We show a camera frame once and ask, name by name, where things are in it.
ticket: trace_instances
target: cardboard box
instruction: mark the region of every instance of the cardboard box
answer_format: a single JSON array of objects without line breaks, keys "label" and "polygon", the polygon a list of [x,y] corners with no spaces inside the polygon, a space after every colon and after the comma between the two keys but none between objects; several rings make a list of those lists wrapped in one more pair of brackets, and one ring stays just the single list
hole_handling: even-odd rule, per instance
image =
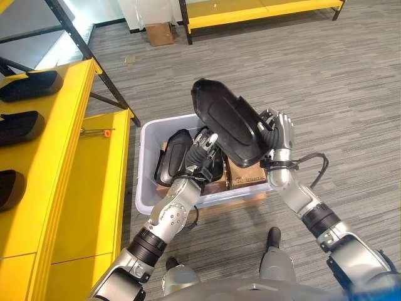
[{"label": "cardboard box", "polygon": [[145,27],[152,46],[162,46],[174,43],[169,22],[147,24]]},{"label": "cardboard box", "polygon": [[259,163],[247,168],[236,166],[230,159],[227,161],[229,188],[236,189],[266,182],[266,174]]},{"label": "cardboard box", "polygon": [[[156,191],[161,198],[165,197],[165,195],[167,194],[169,189],[170,189],[169,187],[165,187],[165,186],[162,186],[159,184],[156,185]],[[220,193],[220,192],[226,191],[226,190],[227,190],[226,175],[223,174],[223,176],[220,179],[218,179],[217,181],[206,184],[205,189],[201,195],[205,196],[207,194]]]}]

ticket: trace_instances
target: black metal frame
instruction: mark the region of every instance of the black metal frame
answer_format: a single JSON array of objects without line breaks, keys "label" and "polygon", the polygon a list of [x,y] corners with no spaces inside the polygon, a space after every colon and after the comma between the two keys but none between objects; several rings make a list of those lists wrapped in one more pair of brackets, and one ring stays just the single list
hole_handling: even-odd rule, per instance
[{"label": "black metal frame", "polygon": [[188,45],[192,45],[192,33],[189,33],[188,25],[189,25],[189,18],[188,18],[188,10],[187,10],[187,3],[185,0],[179,0],[180,2],[180,9],[182,15],[182,22],[184,24],[185,33],[187,35]]},{"label": "black metal frame", "polygon": [[[8,37],[2,39],[0,42],[3,41],[3,43],[6,43],[8,41],[16,41],[16,40],[20,40],[23,38],[28,38],[30,36],[37,36],[39,34],[50,33],[50,32],[54,32],[54,31],[58,31],[58,30],[65,30],[69,34],[70,38],[74,41],[74,43],[78,47],[78,49],[82,52],[82,55],[86,59],[93,58],[97,62],[98,66],[102,69],[102,74],[98,74],[98,76],[100,77],[102,82],[106,85],[106,87],[109,89],[109,91],[113,94],[113,96],[116,98],[117,102],[110,100],[106,97],[103,97],[99,94],[93,93],[93,92],[90,93],[90,96],[93,98],[99,99],[102,102],[106,102],[106,103],[109,103],[110,105],[114,105],[115,107],[122,108],[122,109],[129,109],[134,115],[134,118],[133,118],[134,124],[137,127],[140,127],[141,124],[140,124],[138,117],[134,114],[133,110],[131,109],[129,104],[125,101],[125,99],[123,98],[121,93],[118,91],[117,87],[114,85],[114,83],[112,82],[110,77],[107,75],[106,71],[103,69],[103,67],[100,64],[100,62],[98,61],[98,59],[94,56],[94,54],[90,50],[89,46],[85,43],[83,38],[80,36],[78,31],[74,27],[73,23],[71,22],[71,20],[65,13],[64,9],[61,7],[60,3],[57,0],[44,0],[44,1],[47,3],[47,5],[49,6],[49,8],[53,12],[53,14],[56,16],[57,20],[60,22],[60,24],[61,24],[60,26],[53,26],[51,28],[39,29],[36,31],[30,31],[30,32],[23,33],[23,34],[17,34],[15,36],[8,36]],[[5,58],[0,58],[0,72],[2,74],[6,75],[6,76],[15,74],[15,72],[13,72],[12,69],[9,68],[9,66],[11,66],[13,68],[17,68],[17,69],[19,69],[21,71],[25,71],[25,72],[33,70],[26,66],[20,65],[16,62],[7,60]]]},{"label": "black metal frame", "polygon": [[333,8],[335,13],[334,13],[332,21],[337,21],[338,15],[340,15],[340,12],[344,7],[345,0],[341,0],[341,1],[343,1],[343,3],[341,4],[340,8],[338,8],[338,9]]},{"label": "black metal frame", "polygon": [[50,27],[46,27],[43,29],[32,30],[32,31],[28,31],[26,33],[16,34],[13,36],[7,36],[0,40],[0,44],[17,41],[17,40],[21,40],[21,39],[26,39],[26,38],[30,38],[32,36],[40,36],[41,34],[45,34],[45,33],[54,33],[55,31],[61,31],[61,30],[64,30],[64,27],[62,25],[55,25],[55,26],[50,26]]}]

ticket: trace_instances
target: black cable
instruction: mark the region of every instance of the black cable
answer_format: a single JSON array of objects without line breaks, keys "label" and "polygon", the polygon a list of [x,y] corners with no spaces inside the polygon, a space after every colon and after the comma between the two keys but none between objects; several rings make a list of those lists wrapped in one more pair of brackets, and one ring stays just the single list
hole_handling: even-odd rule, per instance
[{"label": "black cable", "polygon": [[183,172],[178,172],[173,178],[172,178],[172,182],[174,182],[174,180],[176,179],[192,179],[195,181],[200,181],[200,182],[204,182],[207,179],[204,179],[203,177],[196,177],[196,176],[192,176],[190,174],[187,174],[185,171]]},{"label": "black cable", "polygon": [[188,231],[190,231],[190,230],[194,229],[195,226],[198,225],[199,210],[198,210],[198,207],[197,207],[197,206],[194,206],[194,208],[195,208],[195,212],[196,212],[195,220],[194,220],[193,222],[191,222],[191,224],[189,224],[188,226],[183,227],[183,228],[182,228],[183,230],[188,230]]},{"label": "black cable", "polygon": [[269,171],[276,171],[278,169],[294,169],[294,170],[298,170],[299,169],[299,165],[301,163],[304,163],[310,159],[316,158],[316,157],[320,157],[323,159],[323,165],[319,171],[318,176],[315,178],[315,180],[312,182],[312,184],[309,185],[310,188],[314,188],[320,181],[321,177],[323,177],[324,173],[326,172],[328,165],[329,165],[329,160],[327,159],[326,155],[324,155],[321,152],[313,152],[311,154],[308,154],[298,160],[292,160],[291,162],[293,163],[290,166],[273,166],[269,168]]}]

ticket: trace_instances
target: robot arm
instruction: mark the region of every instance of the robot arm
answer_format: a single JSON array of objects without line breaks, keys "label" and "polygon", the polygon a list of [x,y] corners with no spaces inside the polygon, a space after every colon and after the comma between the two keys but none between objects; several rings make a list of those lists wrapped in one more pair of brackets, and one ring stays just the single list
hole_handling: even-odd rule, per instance
[{"label": "robot arm", "polygon": [[141,301],[145,283],[166,246],[182,230],[191,209],[201,196],[201,187],[191,174],[203,160],[214,155],[217,135],[203,130],[185,157],[187,172],[174,180],[167,195],[156,204],[150,218],[92,288],[89,300]]},{"label": "robot arm", "polygon": [[275,168],[269,172],[268,182],[315,236],[320,248],[330,252],[327,264],[336,279],[345,290],[353,291],[394,286],[399,275],[391,261],[364,243],[309,187],[294,178],[288,168],[292,162],[294,125],[285,114],[275,110],[268,113],[275,127],[264,135],[275,135],[276,131],[280,137],[274,148]]}]

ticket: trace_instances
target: white plastic bin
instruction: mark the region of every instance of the white plastic bin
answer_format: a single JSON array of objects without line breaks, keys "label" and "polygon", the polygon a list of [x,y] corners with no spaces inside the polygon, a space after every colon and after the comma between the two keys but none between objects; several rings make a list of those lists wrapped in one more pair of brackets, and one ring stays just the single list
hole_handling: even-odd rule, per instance
[{"label": "white plastic bin", "polygon": [[[140,149],[138,164],[138,186],[135,196],[135,205],[142,214],[150,215],[153,206],[162,198],[156,191],[154,174],[159,160],[163,142],[178,130],[189,130],[192,137],[203,127],[203,122],[196,114],[158,119],[147,122],[140,131]],[[221,193],[201,196],[197,206],[199,208],[226,202],[244,199],[253,194],[272,190],[268,183],[223,191]]]}]

